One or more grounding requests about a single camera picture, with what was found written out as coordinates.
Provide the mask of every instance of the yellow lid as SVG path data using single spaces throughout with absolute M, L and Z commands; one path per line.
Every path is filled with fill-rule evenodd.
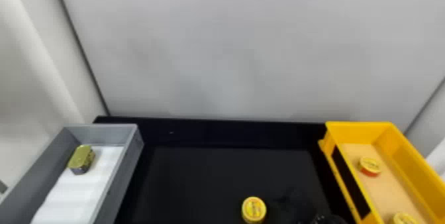
M 394 224 L 417 224 L 417 221 L 407 213 L 396 213 L 393 222 Z
M 251 196 L 242 203 L 241 212 L 247 223 L 261 223 L 266 216 L 266 205 L 260 198 Z
M 378 174 L 381 172 L 379 162 L 370 157 L 362 157 L 360 158 L 360 166 L 365 168 L 367 171 Z

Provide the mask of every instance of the gray tray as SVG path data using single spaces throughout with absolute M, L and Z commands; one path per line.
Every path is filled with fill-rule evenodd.
M 64 127 L 0 203 L 0 223 L 30 223 L 81 144 L 124 146 L 89 223 L 113 223 L 144 146 L 136 125 Z

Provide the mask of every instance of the black table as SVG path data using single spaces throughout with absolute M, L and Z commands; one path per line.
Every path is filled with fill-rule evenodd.
M 265 224 L 286 223 L 279 199 L 289 192 L 320 213 L 354 222 L 317 144 L 326 132 L 322 123 L 134 117 L 95 123 L 136 123 L 145 142 L 116 223 L 241 224 L 248 196 L 265 200 Z

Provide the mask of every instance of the gold tin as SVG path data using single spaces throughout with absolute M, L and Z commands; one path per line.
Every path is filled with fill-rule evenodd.
M 93 163 L 94 157 L 95 153 L 91 149 L 91 145 L 80 145 L 71 156 L 68 168 L 76 175 L 84 174 Z

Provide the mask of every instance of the white foam insert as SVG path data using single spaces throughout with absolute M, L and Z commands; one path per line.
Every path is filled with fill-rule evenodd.
M 90 223 L 123 148 L 123 146 L 92 146 L 96 157 L 89 171 L 76 176 L 66 168 L 31 223 Z

